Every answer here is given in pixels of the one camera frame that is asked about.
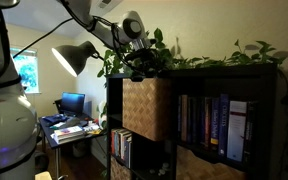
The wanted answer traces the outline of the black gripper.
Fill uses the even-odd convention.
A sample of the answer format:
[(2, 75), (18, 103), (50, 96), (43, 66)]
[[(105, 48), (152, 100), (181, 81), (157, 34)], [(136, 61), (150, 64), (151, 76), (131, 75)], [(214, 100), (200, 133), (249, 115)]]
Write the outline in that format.
[(153, 48), (156, 43), (156, 39), (149, 39), (147, 47), (134, 50), (126, 55), (128, 74), (132, 80), (138, 81), (144, 77), (154, 77), (158, 72), (158, 53)]

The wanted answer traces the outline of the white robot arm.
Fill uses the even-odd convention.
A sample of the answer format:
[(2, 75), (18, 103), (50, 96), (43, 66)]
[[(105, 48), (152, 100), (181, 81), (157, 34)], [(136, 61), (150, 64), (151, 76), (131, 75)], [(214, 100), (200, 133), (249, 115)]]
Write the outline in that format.
[[(92, 0), (58, 0), (78, 24), (108, 48), (132, 44), (137, 53), (152, 45), (135, 11), (118, 23), (90, 13)], [(0, 0), (0, 180), (35, 180), (37, 113), (28, 101), (10, 53), (3, 11), (20, 0)]]

